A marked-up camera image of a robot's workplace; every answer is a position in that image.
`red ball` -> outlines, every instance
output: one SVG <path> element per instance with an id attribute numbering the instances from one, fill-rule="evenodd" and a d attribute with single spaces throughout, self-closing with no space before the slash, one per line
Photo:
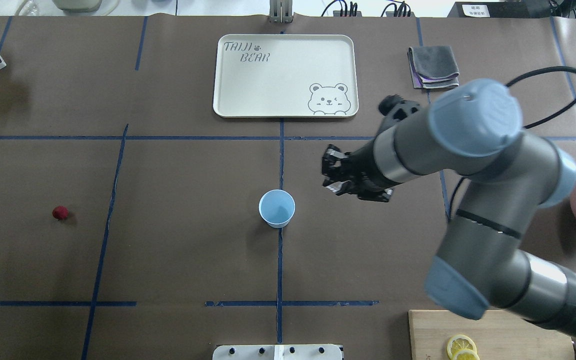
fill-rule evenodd
<path id="1" fill-rule="evenodd" d="M 65 220 L 68 217 L 68 209 L 59 205 L 52 210 L 52 216 L 57 220 Z"/>

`metal clamp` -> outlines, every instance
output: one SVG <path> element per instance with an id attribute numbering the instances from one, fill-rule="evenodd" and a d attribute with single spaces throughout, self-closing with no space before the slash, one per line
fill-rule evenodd
<path id="1" fill-rule="evenodd" d="M 292 23 L 293 0 L 270 0 L 270 22 Z"/>

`blue cup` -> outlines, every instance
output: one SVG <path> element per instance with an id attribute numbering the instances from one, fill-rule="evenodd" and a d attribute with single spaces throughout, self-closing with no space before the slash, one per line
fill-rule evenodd
<path id="1" fill-rule="evenodd" d="M 288 225 L 295 214 L 295 199 L 283 190 L 270 190 L 259 200 L 259 215 L 275 229 Z"/>

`rectangular tray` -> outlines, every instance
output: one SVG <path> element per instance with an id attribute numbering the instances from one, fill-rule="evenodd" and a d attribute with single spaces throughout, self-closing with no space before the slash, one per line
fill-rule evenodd
<path id="1" fill-rule="evenodd" d="M 222 117 L 354 116 L 353 41 L 340 34 L 224 35 L 212 108 Z"/>

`gray cloth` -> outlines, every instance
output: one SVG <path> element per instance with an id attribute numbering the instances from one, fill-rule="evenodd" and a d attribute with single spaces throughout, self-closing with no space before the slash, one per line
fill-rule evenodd
<path id="1" fill-rule="evenodd" d="M 410 75 L 415 89 L 437 89 L 459 85 L 459 68 L 448 45 L 408 48 Z"/>

